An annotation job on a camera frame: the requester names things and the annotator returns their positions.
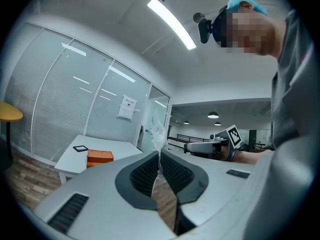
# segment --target neck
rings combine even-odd
[[[284,37],[286,33],[286,23],[285,22],[274,22],[273,24],[273,43],[270,47],[270,53],[272,57],[279,59],[282,51]]]

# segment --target gray shirt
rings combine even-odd
[[[301,65],[312,43],[306,26],[293,9],[285,19],[286,30],[278,69],[272,79],[271,134],[266,149],[275,150],[282,143],[299,136],[283,97],[290,92],[290,82]]]

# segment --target wooden floor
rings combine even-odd
[[[7,182],[16,200],[33,211],[47,195],[61,186],[59,174],[53,166],[32,159],[14,148],[12,155],[13,165],[5,171]],[[173,230],[177,198],[162,175],[155,180],[151,198],[157,202],[160,217]]]

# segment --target ceiling light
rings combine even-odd
[[[162,107],[166,108],[167,106],[163,105],[162,103],[160,103],[159,101],[155,100],[155,103],[158,103],[159,105],[161,105]]]
[[[208,114],[208,118],[219,118],[219,115],[217,112],[213,111]]]
[[[106,99],[106,100],[109,100],[109,101],[111,101],[111,99],[109,99],[109,98],[106,98],[106,97],[103,97],[103,96],[101,96],[101,95],[99,95],[101,98],[104,98],[104,99]]]
[[[88,84],[89,85],[89,83],[88,82],[86,82],[85,80],[82,80],[82,79],[80,79],[80,78],[78,78],[78,77],[73,77],[74,79],[77,79],[77,80],[80,80],[80,81],[82,81],[82,82],[84,82],[84,83],[86,83],[86,84]]]
[[[67,45],[67,44],[65,44],[65,43],[61,43],[62,44],[62,47],[64,47],[64,48],[66,48],[66,49],[69,49],[69,50],[71,50],[71,51],[74,51],[74,52],[76,52],[76,53],[78,53],[78,54],[81,54],[81,55],[83,55],[83,56],[87,56],[87,54],[84,52],[84,51],[82,51],[82,50],[79,50],[79,49],[77,49],[77,48],[74,48],[74,47],[72,47],[72,46],[70,46],[70,45]]]
[[[151,0],[147,6],[158,14],[178,35],[184,45],[191,50],[196,48],[196,45],[179,20],[158,0]]]
[[[132,83],[134,83],[136,80],[134,80],[133,78],[131,78],[130,76],[126,75],[125,73],[122,73],[121,71],[119,71],[118,69],[114,68],[113,66],[109,66],[109,69],[112,70],[113,72],[116,72],[118,75],[128,79],[129,81],[131,81]]]
[[[114,96],[117,96],[116,94],[114,94],[114,93],[112,93],[112,92],[110,92],[110,91],[107,91],[107,90],[105,90],[105,89],[101,89],[102,91],[104,91],[104,92],[106,92],[106,93],[108,93],[108,94],[112,94],[112,95],[114,95]]]
[[[80,89],[82,89],[82,90],[84,90],[84,91],[86,91],[86,92],[88,92],[88,93],[92,93],[92,91],[89,91],[89,90],[86,90],[86,89],[83,89],[83,88],[81,88],[81,87],[79,87]]]

